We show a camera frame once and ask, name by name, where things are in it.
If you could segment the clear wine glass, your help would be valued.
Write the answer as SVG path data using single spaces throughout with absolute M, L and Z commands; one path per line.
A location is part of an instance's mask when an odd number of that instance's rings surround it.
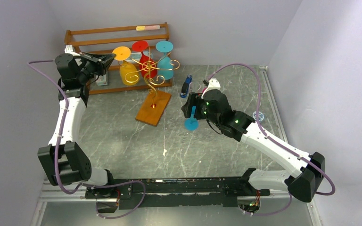
M 192 81 L 189 84 L 189 92 L 190 93 L 200 93 L 201 92 L 201 84 L 196 81 Z

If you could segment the yellow wine glass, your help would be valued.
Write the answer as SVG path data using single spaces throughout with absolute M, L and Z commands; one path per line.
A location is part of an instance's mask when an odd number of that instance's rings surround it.
M 119 46 L 112 51 L 114 59 L 120 64 L 119 73 L 122 82 L 126 86 L 132 86 L 139 82 L 139 72 L 137 68 L 127 61 L 131 56 L 131 50 L 126 46 Z

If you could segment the blue wine glass front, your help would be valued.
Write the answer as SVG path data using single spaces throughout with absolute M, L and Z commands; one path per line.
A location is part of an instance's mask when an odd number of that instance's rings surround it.
M 187 118 L 184 122 L 184 128 L 189 130 L 189 131 L 194 131 L 198 128 L 198 121 L 197 119 L 194 117 L 195 116 L 195 112 L 196 112 L 196 107 L 193 106 L 191 109 L 191 116 L 189 118 Z

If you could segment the gold wire glass rack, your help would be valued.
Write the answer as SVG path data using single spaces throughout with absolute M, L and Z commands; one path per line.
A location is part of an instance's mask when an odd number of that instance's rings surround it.
M 158 51 L 162 52 L 164 55 L 156 62 L 153 61 L 150 57 L 144 63 L 133 60 L 137 64 L 141 65 L 141 69 L 138 70 L 139 73 L 142 71 L 147 72 L 147 74 L 142 76 L 142 78 L 148 86 L 148 95 L 140 107 L 138 113 L 136 114 L 135 120 L 154 127 L 158 125 L 171 99 L 170 93 L 160 91 L 159 88 L 171 87 L 173 85 L 172 79 L 166 79 L 160 74 L 154 78 L 149 77 L 154 69 L 157 69 L 158 71 L 162 70 L 158 67 L 158 64 L 163 61 L 165 57 L 168 57 L 172 52 L 172 50 L 165 50 L 164 48 L 159 48 Z

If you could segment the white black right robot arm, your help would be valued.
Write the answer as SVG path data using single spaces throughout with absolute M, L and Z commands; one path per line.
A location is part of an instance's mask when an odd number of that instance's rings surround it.
M 289 192 L 302 202 L 311 202 L 318 194 L 324 179 L 325 157 L 319 152 L 301 151 L 274 137 L 260 128 L 253 117 L 233 110 L 220 90 L 190 93 L 181 110 L 185 118 L 207 121 L 218 128 L 219 134 L 259 150 L 283 168 L 276 171 L 249 168 L 240 178 L 240 189 L 245 195 L 271 189 Z

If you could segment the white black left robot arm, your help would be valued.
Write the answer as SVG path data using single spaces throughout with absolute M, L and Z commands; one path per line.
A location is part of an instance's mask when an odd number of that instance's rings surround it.
M 110 172 L 92 167 L 78 144 L 89 98 L 88 82 L 107 74 L 114 58 L 114 54 L 63 53 L 54 60 L 60 74 L 54 83 L 59 90 L 59 116 L 48 145 L 38 150 L 38 159 L 53 186 L 84 182 L 97 186 L 105 198 L 115 194 Z

